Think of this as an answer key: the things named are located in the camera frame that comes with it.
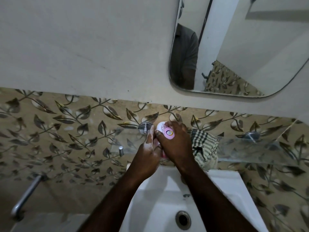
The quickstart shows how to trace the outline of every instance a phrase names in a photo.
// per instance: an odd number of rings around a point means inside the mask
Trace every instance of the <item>metal grab bar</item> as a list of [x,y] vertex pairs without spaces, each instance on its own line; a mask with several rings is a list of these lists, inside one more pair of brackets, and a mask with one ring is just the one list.
[[33,180],[29,188],[25,191],[25,193],[21,196],[20,200],[17,202],[17,204],[13,207],[11,211],[11,216],[14,220],[16,221],[21,221],[23,219],[23,212],[21,211],[21,208],[23,205],[27,202],[29,197],[32,195],[33,191],[36,189],[38,184],[41,181],[46,181],[47,176],[46,175],[38,175],[36,178]]

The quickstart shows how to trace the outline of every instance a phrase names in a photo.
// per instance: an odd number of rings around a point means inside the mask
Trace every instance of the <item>checkered towel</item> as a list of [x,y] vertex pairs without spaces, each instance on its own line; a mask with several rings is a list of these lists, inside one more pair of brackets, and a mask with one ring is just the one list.
[[216,169],[218,164],[218,139],[198,129],[191,132],[192,150],[195,161],[203,170]]

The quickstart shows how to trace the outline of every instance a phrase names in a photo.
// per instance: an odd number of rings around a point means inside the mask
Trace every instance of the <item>hand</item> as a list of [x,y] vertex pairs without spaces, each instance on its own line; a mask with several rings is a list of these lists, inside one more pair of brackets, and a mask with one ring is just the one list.
[[192,161],[195,162],[191,138],[187,133],[187,127],[176,121],[166,122],[165,125],[173,129],[175,133],[173,139],[167,139],[164,134],[158,130],[155,131],[155,134],[168,158],[177,168],[182,168]]
[[139,146],[127,171],[139,184],[152,176],[160,163],[162,149],[160,146],[153,148],[154,129],[154,126],[150,128],[145,142]]

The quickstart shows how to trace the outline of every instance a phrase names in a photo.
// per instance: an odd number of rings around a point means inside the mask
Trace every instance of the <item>sink drain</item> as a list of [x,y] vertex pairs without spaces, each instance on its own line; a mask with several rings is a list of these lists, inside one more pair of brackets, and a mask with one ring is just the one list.
[[179,211],[176,214],[176,224],[182,230],[188,230],[191,226],[191,218],[185,211]]

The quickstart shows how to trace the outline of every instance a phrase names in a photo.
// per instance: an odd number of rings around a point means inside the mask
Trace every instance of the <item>gray shirt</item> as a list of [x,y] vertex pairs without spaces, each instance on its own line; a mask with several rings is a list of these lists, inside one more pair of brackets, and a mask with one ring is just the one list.
[[198,38],[190,28],[177,25],[174,45],[170,61],[170,76],[179,84],[182,78],[183,69],[196,70],[198,54]]

